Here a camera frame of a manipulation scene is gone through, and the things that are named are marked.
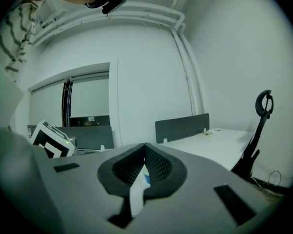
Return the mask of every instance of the white desk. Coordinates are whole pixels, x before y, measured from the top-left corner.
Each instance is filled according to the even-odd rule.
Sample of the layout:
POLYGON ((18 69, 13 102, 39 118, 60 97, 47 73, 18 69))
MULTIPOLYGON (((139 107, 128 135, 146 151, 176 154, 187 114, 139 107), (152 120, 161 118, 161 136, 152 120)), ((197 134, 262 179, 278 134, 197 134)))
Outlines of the white desk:
POLYGON ((207 133, 210 134, 198 134, 162 145, 209 158, 231 171, 253 136, 251 132, 220 128, 207 133))

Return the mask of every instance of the person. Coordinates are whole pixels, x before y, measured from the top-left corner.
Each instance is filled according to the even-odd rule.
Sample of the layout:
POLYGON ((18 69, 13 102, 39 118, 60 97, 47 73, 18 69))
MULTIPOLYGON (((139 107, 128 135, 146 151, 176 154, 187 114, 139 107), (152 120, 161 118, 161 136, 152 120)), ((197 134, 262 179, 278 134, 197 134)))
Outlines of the person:
MULTIPOLYGON (((65 0, 93 7, 98 0, 65 0)), ((0 64, 16 81, 35 34, 34 16, 45 0, 16 0, 0 23, 0 64)))

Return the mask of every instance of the black slot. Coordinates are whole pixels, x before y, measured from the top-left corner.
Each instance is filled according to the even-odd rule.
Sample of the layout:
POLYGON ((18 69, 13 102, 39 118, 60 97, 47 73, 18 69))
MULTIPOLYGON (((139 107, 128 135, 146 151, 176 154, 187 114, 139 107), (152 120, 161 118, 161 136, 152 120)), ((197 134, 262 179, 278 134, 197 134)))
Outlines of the black slot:
POLYGON ((214 188, 220 199, 238 225, 242 225, 255 216, 255 213, 228 186, 214 188))
POLYGON ((63 165, 63 166, 55 166, 54 170, 57 173, 60 173, 60 172, 65 172, 65 171, 68 171, 68 170, 71 170, 71 169, 74 169, 77 167, 79 167, 79 164, 71 163, 71 164, 67 164, 67 165, 63 165))

